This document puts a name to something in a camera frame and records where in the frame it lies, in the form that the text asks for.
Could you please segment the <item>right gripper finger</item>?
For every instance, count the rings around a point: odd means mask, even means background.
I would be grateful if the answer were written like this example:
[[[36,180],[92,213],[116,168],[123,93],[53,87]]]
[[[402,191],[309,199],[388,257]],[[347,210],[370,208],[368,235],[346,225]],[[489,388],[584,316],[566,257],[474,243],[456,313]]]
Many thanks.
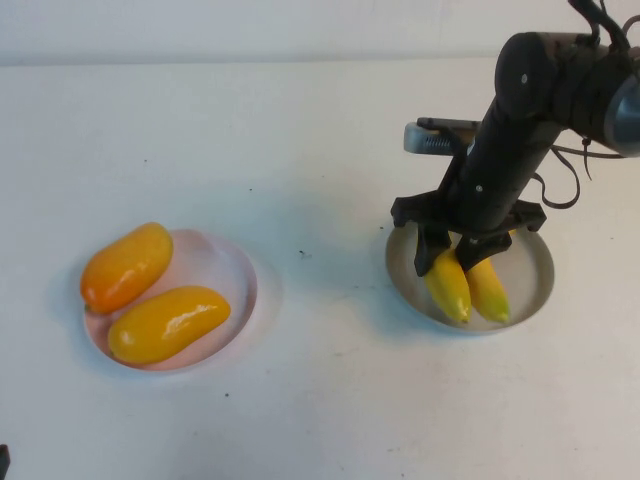
[[[451,246],[447,230],[435,229],[426,224],[417,226],[417,245],[414,267],[419,277],[424,277],[433,267],[436,258]]]
[[[481,239],[462,236],[455,253],[464,272],[468,272],[480,262],[507,251],[512,245],[509,232]]]

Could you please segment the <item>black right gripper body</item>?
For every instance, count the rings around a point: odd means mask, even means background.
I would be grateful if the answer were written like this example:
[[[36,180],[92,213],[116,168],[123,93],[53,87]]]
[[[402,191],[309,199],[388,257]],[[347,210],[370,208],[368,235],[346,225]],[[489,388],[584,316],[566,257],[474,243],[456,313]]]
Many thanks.
[[[449,156],[432,191],[398,197],[396,227],[426,224],[481,239],[546,220],[542,208],[519,199],[556,140],[553,123],[409,123],[404,150]]]

